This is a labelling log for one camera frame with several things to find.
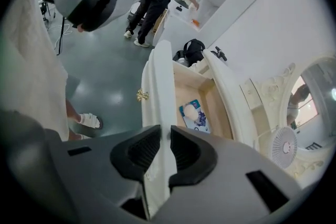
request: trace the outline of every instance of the green floor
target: green floor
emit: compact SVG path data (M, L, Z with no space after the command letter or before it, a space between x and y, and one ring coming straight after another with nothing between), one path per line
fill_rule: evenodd
M48 31L53 44L59 37L60 27L56 26L60 24L61 16L57 14ZM103 119L101 130L69 122L77 133L95 137L142 126L136 92L152 48L135 46L136 35L126 40L123 33L127 24L125 15L91 33L79 33L70 27L72 33L64 35L58 57L69 74L67 98L79 113L90 112Z

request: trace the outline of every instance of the black bag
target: black bag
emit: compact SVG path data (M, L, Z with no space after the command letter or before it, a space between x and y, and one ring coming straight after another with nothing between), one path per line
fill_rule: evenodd
M202 61L203 54L202 51L205 49L205 46L203 42L192 39L188 41L183 48L184 56L187 58L189 65L191 66L193 63L196 63L197 61Z

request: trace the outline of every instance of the shoe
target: shoe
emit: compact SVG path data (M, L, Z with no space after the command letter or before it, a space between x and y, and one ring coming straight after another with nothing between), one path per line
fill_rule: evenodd
M126 33L124 34L125 38L131 38L132 36L133 36L133 34L129 30L127 30Z
M144 47L144 48L148 48L150 46L150 44L148 44L146 42L143 43L143 44L140 44L137 38L135 39L134 44L137 45L137 46L140 46L140 47Z

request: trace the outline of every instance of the open drawer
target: open drawer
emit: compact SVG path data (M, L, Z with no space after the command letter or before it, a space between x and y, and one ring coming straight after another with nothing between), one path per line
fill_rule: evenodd
M209 79L174 62L171 55L170 42L166 40L159 42L152 50L142 74L142 92L147 92L149 95L148 99L141 100L142 124L143 126L160 124L162 129L160 149L144 177L146 200L151 217L169 198L169 178L177 173L175 157L170 149L170 128L171 125L186 127L178 110L180 106L198 99L209 121L211 135L244 142L242 131L253 128L250 124L244 128L235 126L242 121L243 124L248 123L246 119L249 117L244 114L246 100L238 84L233 88L229 85L229 96L223 93L227 89L223 78L218 75L220 73L218 70L224 65L219 59L210 51L209 55L204 54L208 61L214 62L213 65L209 63L209 67L215 76L214 79ZM232 90L241 93L230 93ZM232 94L238 95L232 100ZM236 104L234 101L236 98L244 100L239 101L241 104ZM243 111L243 114L235 110L235 105L239 106L238 109Z

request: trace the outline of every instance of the white fan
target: white fan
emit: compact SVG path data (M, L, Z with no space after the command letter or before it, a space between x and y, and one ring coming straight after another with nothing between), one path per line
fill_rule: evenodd
M282 127L268 137L268 157L280 168L287 168L296 156L298 143L290 127Z

